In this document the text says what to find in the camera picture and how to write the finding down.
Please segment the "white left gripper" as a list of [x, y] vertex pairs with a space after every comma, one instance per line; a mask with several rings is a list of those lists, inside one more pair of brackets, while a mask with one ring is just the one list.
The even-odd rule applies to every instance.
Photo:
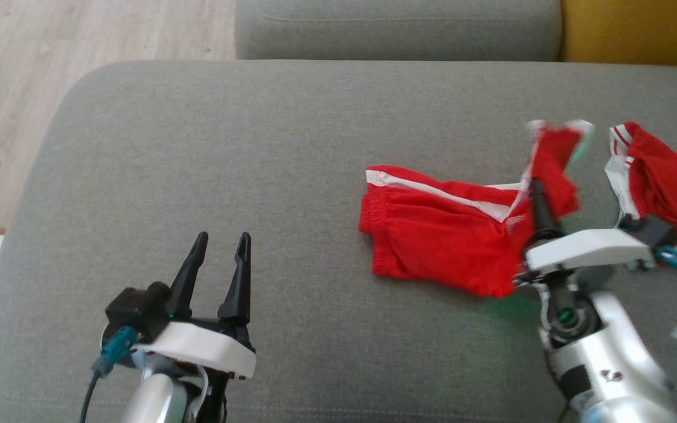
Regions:
[[[201, 232], [193, 243], [185, 262], [171, 286], [166, 309], [172, 320], [192, 316], [190, 301], [198, 272], [205, 260], [209, 234]], [[219, 306], [221, 321], [246, 327], [252, 312], [252, 236], [243, 232], [234, 253], [236, 269], [229, 290]], [[256, 355], [228, 335], [219, 334], [191, 323], [172, 322], [153, 343], [133, 346], [133, 364], [142, 370], [143, 378], [153, 373], [170, 377], [193, 377], [199, 367], [223, 372], [234, 378], [251, 378], [256, 368]]]

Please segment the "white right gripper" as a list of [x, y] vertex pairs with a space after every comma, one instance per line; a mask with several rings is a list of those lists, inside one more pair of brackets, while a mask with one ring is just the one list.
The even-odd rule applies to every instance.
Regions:
[[631, 234], [617, 229], [581, 230], [562, 237], [562, 227], [553, 214], [547, 190], [540, 179], [529, 186], [532, 239], [553, 239], [525, 253], [525, 271], [517, 280], [534, 281], [554, 271], [602, 267], [641, 261], [653, 265], [652, 249]]

